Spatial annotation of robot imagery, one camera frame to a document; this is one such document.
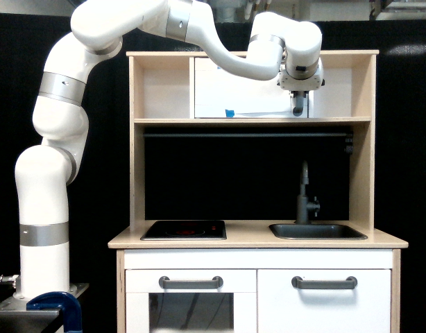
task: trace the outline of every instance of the black cooktop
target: black cooktop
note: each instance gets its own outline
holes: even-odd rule
[[[156,221],[142,241],[227,239],[224,221]]]

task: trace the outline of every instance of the faucet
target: faucet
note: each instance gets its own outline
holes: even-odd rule
[[[305,185],[309,184],[309,166],[307,161],[303,162],[303,169],[301,171],[300,177],[300,193],[297,200],[296,208],[296,224],[310,224],[309,221],[309,212],[314,212],[315,216],[318,215],[318,212],[321,208],[319,201],[316,197],[314,201],[310,202],[309,197],[305,194]]]

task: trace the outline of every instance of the gray sink basin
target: gray sink basin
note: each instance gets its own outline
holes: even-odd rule
[[[284,239],[367,239],[367,236],[339,224],[272,224],[272,233]]]

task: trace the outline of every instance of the drawer handle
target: drawer handle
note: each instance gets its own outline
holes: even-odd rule
[[[172,281],[167,276],[162,276],[159,279],[159,285],[162,289],[218,289],[223,284],[224,281],[220,276],[215,276],[212,280],[207,281]]]
[[[291,285],[298,289],[355,289],[357,284],[358,281],[353,276],[339,281],[304,281],[299,276],[291,279]]]

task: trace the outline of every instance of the robotic arm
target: robotic arm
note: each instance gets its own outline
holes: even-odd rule
[[[33,112],[42,144],[24,151],[15,167],[23,298],[69,290],[66,186],[78,173],[88,131],[80,104],[92,68],[116,56],[122,35],[134,28],[199,45],[218,66],[237,76],[279,76],[282,89],[296,92],[297,108],[301,96],[323,81],[321,32],[309,22],[269,12],[257,15],[248,55],[240,58],[222,45],[212,10],[203,2],[88,0],[79,6],[71,17],[72,33],[53,47],[45,64]]]

